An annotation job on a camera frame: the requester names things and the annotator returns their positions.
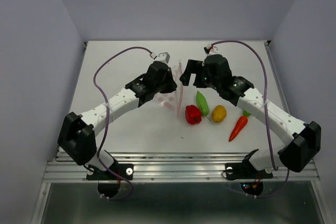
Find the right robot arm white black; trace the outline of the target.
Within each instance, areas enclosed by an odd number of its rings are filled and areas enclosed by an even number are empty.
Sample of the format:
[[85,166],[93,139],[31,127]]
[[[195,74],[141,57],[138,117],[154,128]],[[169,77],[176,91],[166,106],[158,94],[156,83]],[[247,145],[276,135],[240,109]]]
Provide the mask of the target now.
[[222,55],[210,55],[203,61],[188,60],[180,77],[187,86],[191,75],[197,88],[212,88],[221,98],[249,112],[268,126],[282,141],[278,150],[280,166],[301,172],[321,149],[321,126],[312,121],[296,119],[262,95],[254,85],[241,76],[234,76]]

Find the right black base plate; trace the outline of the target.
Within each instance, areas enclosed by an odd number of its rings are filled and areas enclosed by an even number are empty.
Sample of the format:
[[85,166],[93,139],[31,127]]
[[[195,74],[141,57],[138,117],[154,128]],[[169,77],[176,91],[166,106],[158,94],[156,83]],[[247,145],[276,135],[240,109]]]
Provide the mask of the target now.
[[244,157],[241,162],[238,163],[226,163],[225,169],[222,175],[230,180],[236,179],[272,179],[273,174],[267,173],[266,170],[256,170],[252,164],[249,162],[250,158],[258,151],[258,149],[253,150],[248,155]]

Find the light green toy gourd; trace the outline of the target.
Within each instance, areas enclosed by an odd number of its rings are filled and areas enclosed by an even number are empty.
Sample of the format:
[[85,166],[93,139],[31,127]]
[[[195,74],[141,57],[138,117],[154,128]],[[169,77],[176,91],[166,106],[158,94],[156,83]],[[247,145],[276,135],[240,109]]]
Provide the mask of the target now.
[[208,117],[209,107],[208,107],[207,100],[204,97],[204,95],[199,91],[197,91],[197,93],[196,93],[196,104],[197,104],[198,109],[201,112],[201,115],[205,116],[206,118],[209,119],[209,117]]

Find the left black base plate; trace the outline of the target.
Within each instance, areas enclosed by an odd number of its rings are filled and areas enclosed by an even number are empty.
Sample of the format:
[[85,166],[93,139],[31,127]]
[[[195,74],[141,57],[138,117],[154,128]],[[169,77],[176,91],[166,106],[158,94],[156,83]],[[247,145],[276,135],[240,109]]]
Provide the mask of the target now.
[[134,165],[131,163],[119,163],[107,151],[100,152],[100,158],[108,169],[106,169],[95,155],[89,163],[84,165],[87,170],[86,180],[119,180],[123,177],[127,180],[133,179]]

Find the yellow toy potato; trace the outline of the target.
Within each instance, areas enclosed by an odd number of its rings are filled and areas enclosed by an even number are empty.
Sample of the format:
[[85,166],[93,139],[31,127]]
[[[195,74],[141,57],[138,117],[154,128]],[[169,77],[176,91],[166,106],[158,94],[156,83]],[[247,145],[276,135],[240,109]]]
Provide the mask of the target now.
[[212,111],[212,121],[222,123],[227,116],[227,111],[224,106],[217,105]]

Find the orange toy carrot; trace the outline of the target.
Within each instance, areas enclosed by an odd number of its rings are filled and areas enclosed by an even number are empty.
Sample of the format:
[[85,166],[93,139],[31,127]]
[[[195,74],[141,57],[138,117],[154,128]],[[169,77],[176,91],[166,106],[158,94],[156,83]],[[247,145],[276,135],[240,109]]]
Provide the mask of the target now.
[[249,116],[251,116],[251,114],[248,111],[242,110],[242,115],[238,118],[230,134],[230,137],[228,139],[229,142],[233,141],[241,132],[241,130],[247,125]]

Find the aluminium frame rail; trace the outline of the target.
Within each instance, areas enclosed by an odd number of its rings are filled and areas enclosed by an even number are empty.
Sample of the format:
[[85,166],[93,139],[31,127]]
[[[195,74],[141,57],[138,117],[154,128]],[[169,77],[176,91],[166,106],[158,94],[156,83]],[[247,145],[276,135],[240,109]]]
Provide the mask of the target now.
[[[239,162],[245,153],[113,153],[119,163],[134,166],[136,183],[217,183],[225,182],[222,172],[227,163]],[[44,183],[86,182],[86,170],[58,152],[48,162]]]

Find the clear zip top bag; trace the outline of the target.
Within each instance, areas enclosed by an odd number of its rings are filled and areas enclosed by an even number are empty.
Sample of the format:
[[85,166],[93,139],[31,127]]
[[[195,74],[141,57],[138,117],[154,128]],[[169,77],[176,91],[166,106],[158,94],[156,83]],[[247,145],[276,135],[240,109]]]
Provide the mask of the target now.
[[182,62],[172,67],[173,80],[175,81],[177,88],[172,93],[161,94],[158,93],[154,96],[154,101],[161,107],[166,108],[173,112],[177,118],[180,117],[181,105],[183,101],[183,85],[180,81],[180,77],[183,72]]

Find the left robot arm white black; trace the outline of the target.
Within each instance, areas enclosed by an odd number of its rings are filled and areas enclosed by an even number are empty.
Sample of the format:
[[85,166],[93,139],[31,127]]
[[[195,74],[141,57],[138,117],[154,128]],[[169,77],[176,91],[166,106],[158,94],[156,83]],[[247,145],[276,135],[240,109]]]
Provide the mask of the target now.
[[77,165],[91,165],[104,178],[113,178],[117,172],[116,160],[97,147],[96,136],[122,115],[151,101],[157,93],[171,93],[176,88],[167,61],[155,60],[146,73],[126,84],[107,102],[80,115],[67,114],[57,143]]

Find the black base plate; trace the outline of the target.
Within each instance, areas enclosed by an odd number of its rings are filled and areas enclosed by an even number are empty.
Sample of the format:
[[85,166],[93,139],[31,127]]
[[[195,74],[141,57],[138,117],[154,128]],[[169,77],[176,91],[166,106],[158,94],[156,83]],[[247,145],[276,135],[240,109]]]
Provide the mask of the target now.
[[84,165],[87,170],[86,180],[119,180],[123,177],[127,180],[133,179],[134,165],[131,163],[119,163],[107,151],[100,152],[100,158],[108,169],[106,169],[95,155],[89,163]]
[[256,170],[252,164],[249,162],[250,158],[258,151],[258,149],[253,150],[248,155],[244,157],[241,162],[238,163],[226,163],[225,169],[222,175],[230,180],[236,179],[272,179],[273,174],[267,173],[266,170]]

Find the red toy bell pepper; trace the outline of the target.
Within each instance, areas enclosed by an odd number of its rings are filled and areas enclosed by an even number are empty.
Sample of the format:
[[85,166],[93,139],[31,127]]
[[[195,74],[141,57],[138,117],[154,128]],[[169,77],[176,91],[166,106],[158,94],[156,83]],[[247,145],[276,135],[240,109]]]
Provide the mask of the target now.
[[199,124],[202,121],[202,114],[195,105],[187,105],[185,107],[185,119],[188,124]]

